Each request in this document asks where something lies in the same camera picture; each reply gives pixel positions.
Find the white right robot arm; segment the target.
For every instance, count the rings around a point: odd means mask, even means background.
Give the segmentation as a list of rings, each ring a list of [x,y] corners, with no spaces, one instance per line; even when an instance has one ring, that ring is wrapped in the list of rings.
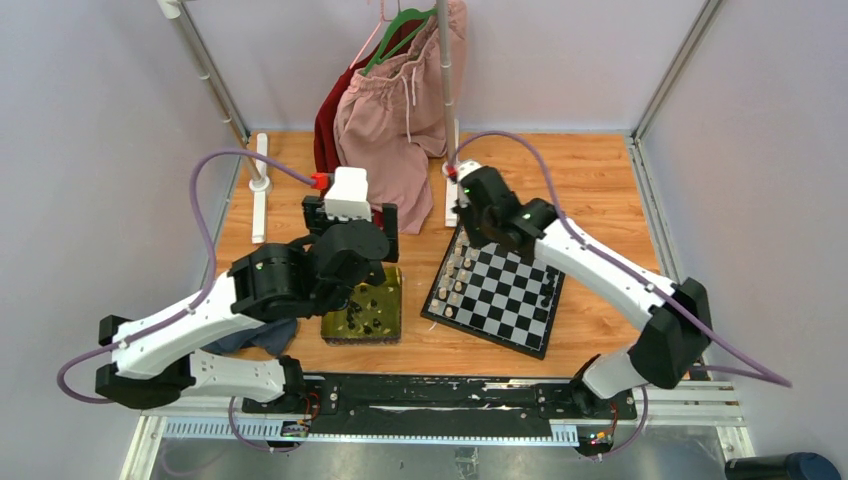
[[[621,392],[643,385],[673,389],[694,366],[709,337],[688,317],[711,324],[705,287],[676,283],[645,270],[596,241],[542,199],[521,202],[493,167],[473,160],[454,170],[454,208],[471,244],[496,244],[538,260],[576,279],[614,306],[638,339],[617,352],[588,360],[570,381],[566,396],[577,413],[596,417]]]

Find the black and white chessboard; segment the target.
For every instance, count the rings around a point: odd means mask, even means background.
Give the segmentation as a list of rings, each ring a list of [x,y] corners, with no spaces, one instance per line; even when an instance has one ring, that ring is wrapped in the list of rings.
[[[453,251],[456,244],[463,246],[462,255]],[[469,270],[462,263],[469,249],[479,251],[471,259]],[[455,263],[452,277],[445,276],[445,266]],[[546,271],[556,270],[557,285],[552,292],[550,306],[540,304]],[[538,260],[528,261],[497,243],[482,249],[469,244],[463,227],[455,229],[438,273],[421,309],[425,319],[451,327],[475,337],[498,344],[524,355],[544,359],[553,330],[560,295],[566,275]],[[454,283],[463,284],[461,292],[453,290]],[[445,300],[438,298],[440,287],[448,289]],[[442,303],[439,313],[430,312],[432,300]],[[453,318],[445,317],[447,306],[455,309]]]

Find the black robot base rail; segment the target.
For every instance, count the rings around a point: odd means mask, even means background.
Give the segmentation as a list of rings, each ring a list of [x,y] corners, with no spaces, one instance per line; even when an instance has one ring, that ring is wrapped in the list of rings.
[[[733,387],[686,380],[673,390],[633,388],[582,412],[563,378],[319,373],[297,403],[189,398],[143,413],[133,438],[154,453],[190,440],[261,452],[319,446],[436,445],[562,448],[592,461],[670,429],[677,441],[711,431],[720,457],[750,450]]]

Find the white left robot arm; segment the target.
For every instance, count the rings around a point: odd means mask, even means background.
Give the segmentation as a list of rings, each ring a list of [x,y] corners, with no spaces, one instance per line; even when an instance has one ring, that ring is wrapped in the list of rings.
[[[114,349],[96,371],[96,393],[137,410],[209,396],[298,411],[309,395],[297,360],[222,357],[205,346],[275,321],[339,311],[360,284],[384,283],[384,263],[399,257],[395,205],[384,204],[379,224],[331,218],[328,200],[316,196],[302,205],[308,235],[258,247],[181,304],[139,320],[103,318],[99,342]]]

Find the black chess piece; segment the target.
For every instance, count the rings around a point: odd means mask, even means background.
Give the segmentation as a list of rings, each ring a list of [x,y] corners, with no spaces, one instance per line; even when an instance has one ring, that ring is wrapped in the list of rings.
[[[542,291],[545,295],[549,295],[555,291],[557,285],[558,273],[556,270],[548,269],[546,271],[545,282],[543,283]]]
[[[551,299],[552,299],[552,292],[551,291],[544,291],[542,293],[542,296],[541,296],[540,304],[544,308],[547,308],[547,307],[550,306]]]

